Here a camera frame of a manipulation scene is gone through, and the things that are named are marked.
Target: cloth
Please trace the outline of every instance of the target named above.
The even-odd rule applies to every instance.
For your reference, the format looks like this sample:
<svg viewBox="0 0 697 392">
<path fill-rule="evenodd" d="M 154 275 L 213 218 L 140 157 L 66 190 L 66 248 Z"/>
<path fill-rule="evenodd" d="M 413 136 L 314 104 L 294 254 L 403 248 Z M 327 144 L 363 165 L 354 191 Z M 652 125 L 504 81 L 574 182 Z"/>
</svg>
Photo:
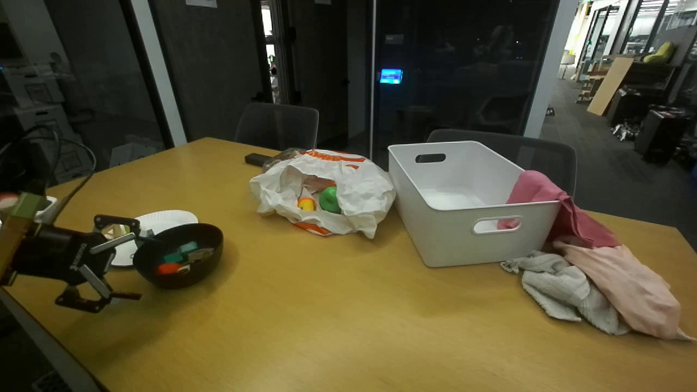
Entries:
<svg viewBox="0 0 697 392">
<path fill-rule="evenodd" d="M 560 202 L 546 243 L 591 276 L 630 328 L 665 339 L 693 339 L 679 328 L 679 303 L 666 281 L 640 263 L 609 229 L 574 207 L 543 172 L 526 169 L 508 202 L 532 199 Z"/>
<path fill-rule="evenodd" d="M 523 275 L 523 290 L 555 320 L 581 322 L 622 336 L 628 325 L 589 276 L 555 252 L 506 259 L 504 269 Z"/>
</svg>

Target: plastic bag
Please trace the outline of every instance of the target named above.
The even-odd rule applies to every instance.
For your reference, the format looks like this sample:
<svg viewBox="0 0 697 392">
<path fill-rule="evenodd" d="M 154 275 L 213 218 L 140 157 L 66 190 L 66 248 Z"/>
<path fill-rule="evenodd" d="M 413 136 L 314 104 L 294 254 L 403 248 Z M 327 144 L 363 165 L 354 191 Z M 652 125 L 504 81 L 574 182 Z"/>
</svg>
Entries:
<svg viewBox="0 0 697 392">
<path fill-rule="evenodd" d="M 251 179 L 259 214 L 279 214 L 315 234 L 363 233 L 375 238 L 397 190 L 370 159 L 308 150 Z"/>
</svg>

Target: white plastic bin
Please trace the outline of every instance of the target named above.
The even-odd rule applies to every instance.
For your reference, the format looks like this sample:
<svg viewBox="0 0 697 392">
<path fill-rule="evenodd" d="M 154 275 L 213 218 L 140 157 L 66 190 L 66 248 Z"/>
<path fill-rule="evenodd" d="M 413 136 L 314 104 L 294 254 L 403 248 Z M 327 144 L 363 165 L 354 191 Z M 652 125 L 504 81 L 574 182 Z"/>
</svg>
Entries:
<svg viewBox="0 0 697 392">
<path fill-rule="evenodd" d="M 426 266 L 492 263 L 545 243 L 560 202 L 508 205 L 523 167 L 483 144 L 388 150 L 398 214 Z"/>
</svg>

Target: pink cloth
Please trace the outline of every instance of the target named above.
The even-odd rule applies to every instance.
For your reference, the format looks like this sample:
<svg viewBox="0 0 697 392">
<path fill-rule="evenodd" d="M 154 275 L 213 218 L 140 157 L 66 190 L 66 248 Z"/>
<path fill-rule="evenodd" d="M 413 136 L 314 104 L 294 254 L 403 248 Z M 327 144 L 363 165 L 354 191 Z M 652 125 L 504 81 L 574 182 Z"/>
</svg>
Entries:
<svg viewBox="0 0 697 392">
<path fill-rule="evenodd" d="M 630 328 L 665 339 L 693 339 L 679 328 L 679 303 L 666 281 L 640 263 L 609 229 L 574 207 L 570 196 L 543 172 L 526 169 L 508 202 L 532 199 L 560 202 L 546 243 L 591 276 Z"/>
</svg>

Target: table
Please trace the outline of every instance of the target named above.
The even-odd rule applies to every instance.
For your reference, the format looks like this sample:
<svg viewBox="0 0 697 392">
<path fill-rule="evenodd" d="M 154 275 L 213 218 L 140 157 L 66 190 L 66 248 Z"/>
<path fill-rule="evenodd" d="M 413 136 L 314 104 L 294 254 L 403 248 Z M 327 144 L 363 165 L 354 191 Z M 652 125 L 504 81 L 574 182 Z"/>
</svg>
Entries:
<svg viewBox="0 0 697 392">
<path fill-rule="evenodd" d="M 52 304 L 59 281 L 8 291 L 110 390 L 694 390 L 697 343 L 611 337 L 546 318 L 496 263 L 430 269 L 398 214 L 362 234 L 315 238 L 259 215 L 243 165 L 261 147 L 201 140 L 94 177 L 59 218 L 189 209 L 224 257 L 188 290 L 110 269 L 103 313 Z M 697 257 L 671 227 L 594 214 L 683 304 L 697 333 Z"/>
</svg>

